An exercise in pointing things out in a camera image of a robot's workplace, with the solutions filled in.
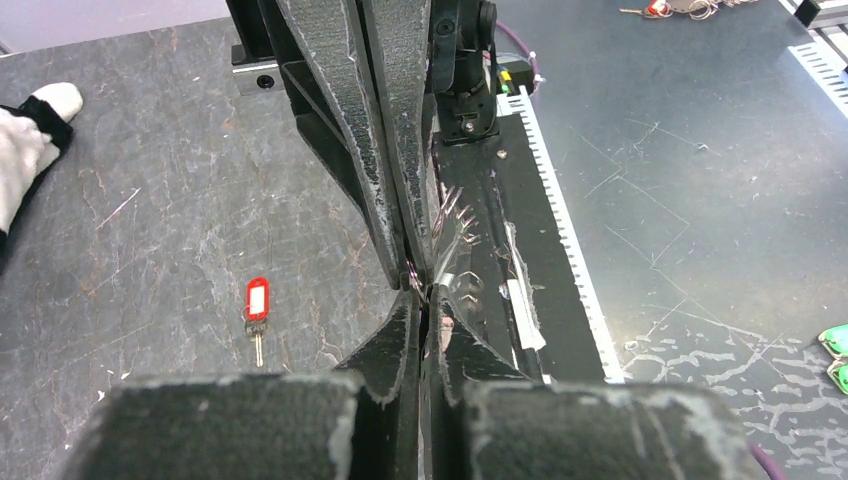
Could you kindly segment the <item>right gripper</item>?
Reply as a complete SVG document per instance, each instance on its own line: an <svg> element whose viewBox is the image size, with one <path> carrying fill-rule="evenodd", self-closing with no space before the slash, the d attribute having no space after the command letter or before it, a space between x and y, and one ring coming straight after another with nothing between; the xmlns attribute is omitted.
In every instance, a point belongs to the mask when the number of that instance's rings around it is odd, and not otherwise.
<svg viewBox="0 0 848 480"><path fill-rule="evenodd" d="M239 93L286 93L303 140L357 209L367 214L389 286L399 289L399 219L356 3L226 4L239 37L231 47ZM404 231L417 273L428 275L433 253L423 113L430 3L365 1L363 13Z"/></svg>

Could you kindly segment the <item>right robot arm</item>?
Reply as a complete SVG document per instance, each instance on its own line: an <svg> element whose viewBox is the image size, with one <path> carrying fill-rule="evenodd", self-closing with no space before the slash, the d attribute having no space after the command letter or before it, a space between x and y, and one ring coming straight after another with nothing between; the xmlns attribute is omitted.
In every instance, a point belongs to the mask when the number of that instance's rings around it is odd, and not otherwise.
<svg viewBox="0 0 848 480"><path fill-rule="evenodd" d="M490 1L231 1L241 91L283 89L388 284L433 275L432 146L498 132Z"/></svg>

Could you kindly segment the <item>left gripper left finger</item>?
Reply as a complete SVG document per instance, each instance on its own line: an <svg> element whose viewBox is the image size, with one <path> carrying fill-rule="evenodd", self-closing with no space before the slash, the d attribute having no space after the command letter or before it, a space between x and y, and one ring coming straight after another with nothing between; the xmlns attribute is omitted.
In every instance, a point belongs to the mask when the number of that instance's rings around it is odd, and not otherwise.
<svg viewBox="0 0 848 480"><path fill-rule="evenodd" d="M66 479L414 479L420 300L340 364L299 374L140 377L113 390Z"/></svg>

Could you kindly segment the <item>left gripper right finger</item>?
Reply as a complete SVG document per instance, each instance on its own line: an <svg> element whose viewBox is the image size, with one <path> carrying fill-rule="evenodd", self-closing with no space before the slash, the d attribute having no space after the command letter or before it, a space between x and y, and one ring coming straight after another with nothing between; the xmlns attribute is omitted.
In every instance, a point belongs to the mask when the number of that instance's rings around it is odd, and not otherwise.
<svg viewBox="0 0 848 480"><path fill-rule="evenodd" d="M429 479L765 479L720 398L689 385L527 378L434 288L422 412Z"/></svg>

